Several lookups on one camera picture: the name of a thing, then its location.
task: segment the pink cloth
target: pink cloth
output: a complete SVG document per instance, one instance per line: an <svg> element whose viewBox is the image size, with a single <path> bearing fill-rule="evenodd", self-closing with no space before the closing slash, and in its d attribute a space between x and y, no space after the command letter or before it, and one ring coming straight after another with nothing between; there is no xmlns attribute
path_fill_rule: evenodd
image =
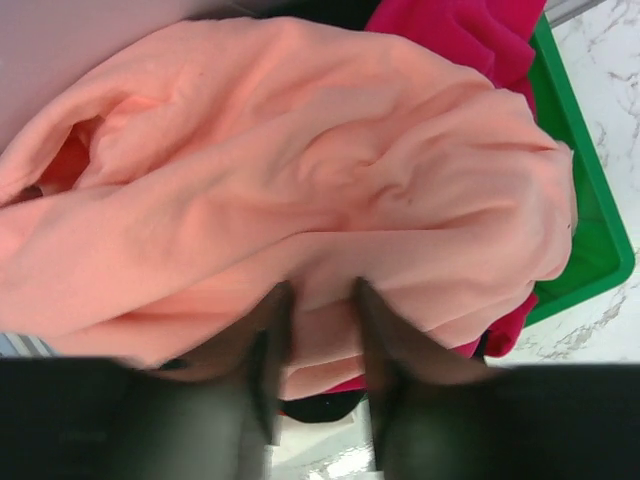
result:
<svg viewBox="0 0 640 480"><path fill-rule="evenodd" d="M474 68L496 87L524 95L535 113L527 76L535 55L529 39L544 4L545 0L383 0L366 30L400 35L453 63ZM513 349L537 301L532 293L520 307L491 326L487 355L502 357ZM476 339L455 350L470 357L479 342ZM364 377L358 377L327 393L362 388Z"/></svg>
<svg viewBox="0 0 640 480"><path fill-rule="evenodd" d="M364 275L453 348L555 278L571 152L518 95L409 42L183 22L98 66L0 157L0 329L156 366L289 278L284 398L361 373Z"/></svg>

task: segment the laundry basket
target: laundry basket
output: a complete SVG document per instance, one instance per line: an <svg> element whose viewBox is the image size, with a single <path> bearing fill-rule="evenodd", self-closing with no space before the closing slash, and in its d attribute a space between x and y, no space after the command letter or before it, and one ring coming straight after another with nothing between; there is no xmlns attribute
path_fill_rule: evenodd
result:
<svg viewBox="0 0 640 480"><path fill-rule="evenodd" d="M528 325L623 283L635 264L633 248L544 17L531 44L536 60L529 78L538 123L574 151L579 221L569 265L558 279L537 284L540 302L529 315Z"/></svg>

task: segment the gray surface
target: gray surface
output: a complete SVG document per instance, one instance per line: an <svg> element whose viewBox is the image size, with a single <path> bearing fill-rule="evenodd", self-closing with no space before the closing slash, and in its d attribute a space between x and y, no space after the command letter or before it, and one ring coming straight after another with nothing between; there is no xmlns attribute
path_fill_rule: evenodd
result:
<svg viewBox="0 0 640 480"><path fill-rule="evenodd" d="M192 16L251 15L286 0L0 0L0 151L89 69Z"/></svg>
<svg viewBox="0 0 640 480"><path fill-rule="evenodd" d="M604 0L548 0L545 10L551 26L557 27L602 2Z"/></svg>

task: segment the white marble surface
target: white marble surface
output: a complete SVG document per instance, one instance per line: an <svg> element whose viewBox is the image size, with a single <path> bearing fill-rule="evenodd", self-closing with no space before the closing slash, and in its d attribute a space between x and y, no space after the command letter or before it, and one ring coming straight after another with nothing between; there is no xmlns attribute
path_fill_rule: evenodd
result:
<svg viewBox="0 0 640 480"><path fill-rule="evenodd" d="M606 0L554 36L638 260L640 0ZM639 287L636 267L621 287L527 328L506 362L640 362Z"/></svg>

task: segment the magenta cloth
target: magenta cloth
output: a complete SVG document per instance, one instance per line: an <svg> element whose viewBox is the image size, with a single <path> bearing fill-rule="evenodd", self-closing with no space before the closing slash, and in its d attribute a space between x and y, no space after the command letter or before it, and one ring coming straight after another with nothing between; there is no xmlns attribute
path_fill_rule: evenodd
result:
<svg viewBox="0 0 640 480"><path fill-rule="evenodd" d="M529 39L544 4L545 0L383 0L365 30L408 38L453 63L474 68L496 87L524 95L535 114L527 77L535 56ZM486 355L502 357L513 349L537 302L532 293L520 307L491 325ZM471 357L479 342L455 350ZM363 388L361 376L326 393Z"/></svg>

